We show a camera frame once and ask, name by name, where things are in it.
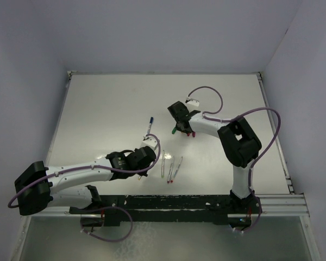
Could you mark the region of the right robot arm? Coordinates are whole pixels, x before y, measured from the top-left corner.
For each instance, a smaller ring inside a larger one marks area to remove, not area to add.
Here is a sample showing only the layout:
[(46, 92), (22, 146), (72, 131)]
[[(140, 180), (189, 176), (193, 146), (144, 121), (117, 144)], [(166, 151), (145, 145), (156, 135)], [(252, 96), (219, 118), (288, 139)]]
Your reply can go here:
[(250, 206), (249, 196), (253, 192), (251, 165), (259, 156), (262, 144), (244, 117), (236, 120), (208, 120), (199, 110), (189, 111), (178, 101), (168, 111), (176, 121), (177, 131), (193, 136), (204, 133), (221, 141), (226, 158), (233, 166), (233, 186), (230, 194), (231, 208), (243, 213)]

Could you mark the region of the white pen blue end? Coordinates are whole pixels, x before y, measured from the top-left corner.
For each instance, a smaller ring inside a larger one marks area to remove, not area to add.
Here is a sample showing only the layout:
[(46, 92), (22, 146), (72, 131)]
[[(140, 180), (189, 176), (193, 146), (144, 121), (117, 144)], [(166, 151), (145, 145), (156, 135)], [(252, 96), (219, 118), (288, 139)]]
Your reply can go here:
[(148, 129), (147, 129), (147, 132), (146, 132), (145, 137), (148, 136), (148, 135), (150, 134), (150, 132), (151, 132), (151, 128), (152, 128), (152, 124), (153, 124), (153, 121), (150, 121), (150, 123), (149, 123), (149, 125), (148, 125)]

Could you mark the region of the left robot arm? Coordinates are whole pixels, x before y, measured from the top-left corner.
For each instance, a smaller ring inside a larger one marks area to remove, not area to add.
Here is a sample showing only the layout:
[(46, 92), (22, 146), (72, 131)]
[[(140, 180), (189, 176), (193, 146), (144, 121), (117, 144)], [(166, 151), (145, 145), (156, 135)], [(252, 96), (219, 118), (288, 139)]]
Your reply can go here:
[(33, 215), (48, 207), (70, 206), (95, 213), (101, 207), (99, 197), (87, 185), (127, 179), (134, 175), (147, 176), (157, 162), (157, 154), (149, 146), (112, 152), (101, 159), (73, 166), (45, 166), (32, 163), (14, 182), (22, 216)]

